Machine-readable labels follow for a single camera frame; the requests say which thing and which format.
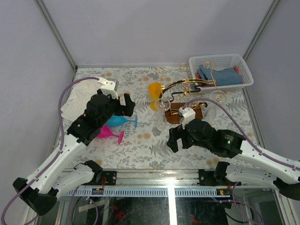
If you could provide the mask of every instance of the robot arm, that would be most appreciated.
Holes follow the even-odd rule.
[[[57,199],[82,184],[98,184],[102,181],[102,168],[90,160],[75,171],[58,177],[70,160],[84,150],[100,134],[103,125],[113,116],[132,116],[135,103],[124,94],[126,105],[120,104],[117,94],[118,81],[99,79],[101,89],[87,103],[84,114],[79,116],[67,130],[62,150],[57,147],[45,162],[26,179],[17,178],[13,186],[19,193],[30,181],[35,180],[20,198],[39,216],[46,214]],[[47,168],[37,179],[37,175]]]
[[[207,148],[223,158],[250,162],[261,169],[247,168],[219,162],[215,172],[199,172],[200,184],[226,185],[229,181],[264,184],[294,200],[300,200],[300,162],[279,156],[259,146],[257,150],[245,138],[231,130],[216,130],[209,123],[195,119],[190,108],[181,109],[182,125],[171,128],[167,142],[173,152],[178,151],[177,140],[181,138],[184,149],[191,146]]]

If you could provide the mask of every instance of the black wire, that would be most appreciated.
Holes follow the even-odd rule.
[[[249,208],[250,209],[250,212],[251,212],[251,218],[252,218],[252,220],[254,219],[254,212],[253,212],[253,210],[251,209],[251,208]],[[235,221],[235,222],[237,222],[237,223],[239,223],[239,224],[248,224],[248,221],[239,221],[239,220],[237,220],[237,219],[235,219],[235,218],[232,218],[231,216],[229,216],[228,214],[227,214],[227,212],[225,211],[225,214],[230,218],[230,219],[232,219],[233,221]]]

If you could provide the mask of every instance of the floral tablecloth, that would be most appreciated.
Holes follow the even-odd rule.
[[[178,67],[166,67],[165,70],[163,84],[182,80],[185,77],[185,71],[181,71]],[[160,131],[155,127],[158,112],[150,109],[151,99],[148,94],[149,84],[159,82],[159,75],[155,74],[154,68],[80,68],[77,70],[75,80],[87,76],[117,79],[121,103],[124,104],[124,93],[129,93],[131,99],[136,103],[132,118],[136,114],[138,115],[138,126],[135,128],[134,123],[129,122],[120,127],[112,127],[111,131],[115,134],[124,131],[124,139],[121,144],[117,143],[118,138],[116,137],[96,138],[86,150],[80,152],[69,163],[68,168],[73,168],[76,164],[90,159],[105,169],[210,169],[215,168],[220,160],[251,166],[242,161],[219,158],[210,151],[195,146],[186,150],[180,149],[177,153],[173,153],[167,147],[168,129],[176,125],[168,124],[165,131]],[[203,97],[210,98],[210,95],[205,94]],[[255,142],[244,101],[241,91],[228,92],[225,108]],[[70,124],[70,121],[64,120],[65,131]],[[217,109],[214,127],[238,132],[233,122],[221,109]]]

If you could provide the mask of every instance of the yellow cup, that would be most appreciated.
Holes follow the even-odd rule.
[[[155,83],[150,84],[148,90],[149,90],[149,96],[152,99],[152,102],[150,103],[150,108],[152,110],[157,110],[155,108],[154,103],[157,99],[159,99],[159,95],[161,93],[160,83],[155,82]]]

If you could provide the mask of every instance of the white plastic basket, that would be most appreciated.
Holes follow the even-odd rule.
[[[243,77],[243,84],[218,86],[217,88],[222,91],[237,91],[241,90],[246,86],[253,84],[252,74],[244,61],[244,59],[239,54],[220,54],[220,55],[204,55],[195,56],[189,59],[189,66],[193,78],[195,78],[195,73],[201,64],[205,62],[213,62],[215,65],[215,70],[222,70],[225,68],[233,68],[237,65],[240,69],[240,75]],[[216,90],[215,87],[201,88],[202,93],[211,93]]]

